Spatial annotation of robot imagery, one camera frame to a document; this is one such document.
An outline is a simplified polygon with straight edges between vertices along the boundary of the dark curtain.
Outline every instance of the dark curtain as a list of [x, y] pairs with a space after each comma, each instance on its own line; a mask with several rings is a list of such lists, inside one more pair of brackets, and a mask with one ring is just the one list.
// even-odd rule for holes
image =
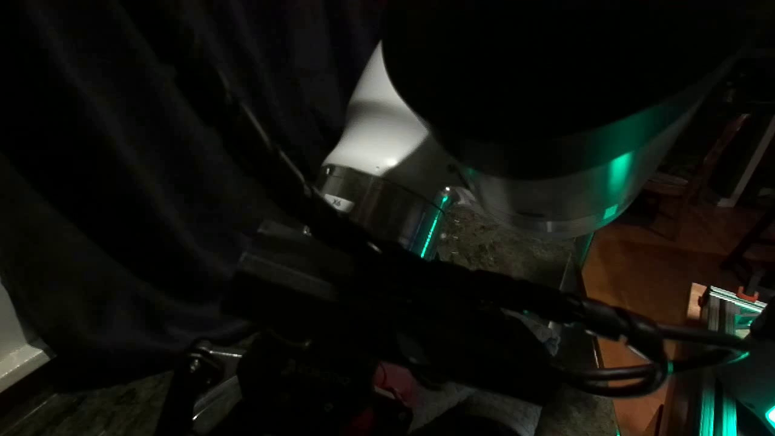
[[262, 218], [285, 218], [181, 91], [184, 22], [307, 174], [379, 33], [373, 0], [3, 5], [0, 275], [68, 375], [171, 363], [249, 329], [220, 310]]

